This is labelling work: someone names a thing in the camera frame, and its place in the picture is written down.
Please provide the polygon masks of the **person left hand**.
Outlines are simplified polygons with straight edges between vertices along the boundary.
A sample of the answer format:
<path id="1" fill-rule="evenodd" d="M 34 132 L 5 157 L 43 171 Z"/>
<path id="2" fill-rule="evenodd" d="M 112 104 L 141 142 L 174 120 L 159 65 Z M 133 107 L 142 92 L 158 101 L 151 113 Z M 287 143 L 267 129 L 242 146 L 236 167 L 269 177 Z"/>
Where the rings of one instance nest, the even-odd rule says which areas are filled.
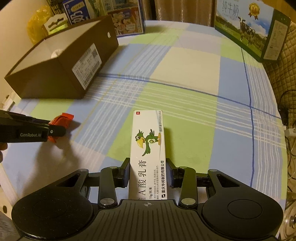
<path id="1" fill-rule="evenodd" d="M 8 144 L 7 143 L 0 143 L 0 163 L 4 159 L 3 151 L 7 150 Z"/>

